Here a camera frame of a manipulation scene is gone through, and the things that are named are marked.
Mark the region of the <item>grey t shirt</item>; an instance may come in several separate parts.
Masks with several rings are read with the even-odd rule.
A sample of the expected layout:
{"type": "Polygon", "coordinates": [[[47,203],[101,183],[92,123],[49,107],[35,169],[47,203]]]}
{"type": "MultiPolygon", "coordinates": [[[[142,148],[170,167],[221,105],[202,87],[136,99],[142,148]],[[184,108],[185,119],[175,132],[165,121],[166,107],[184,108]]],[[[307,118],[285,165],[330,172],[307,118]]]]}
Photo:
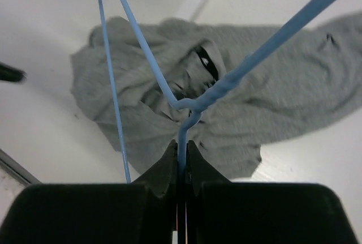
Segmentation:
{"type": "MultiPolygon", "coordinates": [[[[177,99],[199,97],[278,30],[181,19],[140,28],[177,99]]],[[[107,30],[127,159],[144,173],[190,111],[170,107],[126,19],[110,19],[107,30]]],[[[263,144],[321,129],[360,106],[361,12],[354,12],[299,31],[204,111],[188,137],[225,177],[249,177],[263,144]]]]}

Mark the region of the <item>light blue wire hanger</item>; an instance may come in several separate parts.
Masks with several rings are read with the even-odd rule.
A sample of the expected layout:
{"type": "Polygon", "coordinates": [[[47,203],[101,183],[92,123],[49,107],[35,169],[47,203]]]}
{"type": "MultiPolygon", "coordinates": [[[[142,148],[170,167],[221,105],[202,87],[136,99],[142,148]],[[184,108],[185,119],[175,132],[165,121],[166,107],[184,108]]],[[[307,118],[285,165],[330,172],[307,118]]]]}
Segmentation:
{"type": "Polygon", "coordinates": [[[186,177],[187,132],[192,126],[198,123],[202,112],[213,105],[218,99],[223,98],[227,93],[236,88],[247,73],[275,52],[282,44],[335,1],[336,0],[310,0],[286,24],[284,24],[277,33],[272,35],[268,41],[261,45],[253,54],[246,57],[237,68],[229,72],[221,80],[217,81],[214,86],[207,89],[200,97],[194,100],[177,100],[159,68],[127,0],[120,0],[155,79],[170,106],[176,110],[187,108],[191,111],[190,117],[180,126],[178,134],[178,180],[180,183],[184,183],[186,177]]]}

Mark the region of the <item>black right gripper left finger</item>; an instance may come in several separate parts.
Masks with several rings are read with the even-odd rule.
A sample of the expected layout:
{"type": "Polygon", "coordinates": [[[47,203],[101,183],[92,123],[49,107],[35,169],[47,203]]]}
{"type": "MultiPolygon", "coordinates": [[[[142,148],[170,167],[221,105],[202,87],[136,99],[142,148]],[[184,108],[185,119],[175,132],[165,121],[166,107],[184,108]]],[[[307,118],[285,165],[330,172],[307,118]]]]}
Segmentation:
{"type": "Polygon", "coordinates": [[[1,224],[2,243],[172,243],[177,144],[132,183],[25,188],[1,224]]]}

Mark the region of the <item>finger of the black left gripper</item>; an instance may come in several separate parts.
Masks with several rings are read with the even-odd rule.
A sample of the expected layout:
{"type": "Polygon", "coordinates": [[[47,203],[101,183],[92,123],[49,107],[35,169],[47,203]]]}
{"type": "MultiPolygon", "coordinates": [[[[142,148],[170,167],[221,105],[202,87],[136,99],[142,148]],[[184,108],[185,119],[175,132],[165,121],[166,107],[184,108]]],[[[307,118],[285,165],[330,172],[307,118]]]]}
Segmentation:
{"type": "Polygon", "coordinates": [[[3,62],[0,63],[0,81],[10,83],[20,83],[26,77],[23,70],[9,66],[3,62]]]}

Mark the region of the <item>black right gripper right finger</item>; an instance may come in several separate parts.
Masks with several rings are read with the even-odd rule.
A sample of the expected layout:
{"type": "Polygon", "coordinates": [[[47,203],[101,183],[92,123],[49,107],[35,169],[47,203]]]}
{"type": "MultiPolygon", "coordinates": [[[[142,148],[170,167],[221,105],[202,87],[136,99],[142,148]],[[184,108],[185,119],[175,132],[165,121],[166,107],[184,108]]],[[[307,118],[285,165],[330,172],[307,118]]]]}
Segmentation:
{"type": "Polygon", "coordinates": [[[231,182],[187,145],[189,243],[356,243],[342,203],[314,183],[231,182]]]}

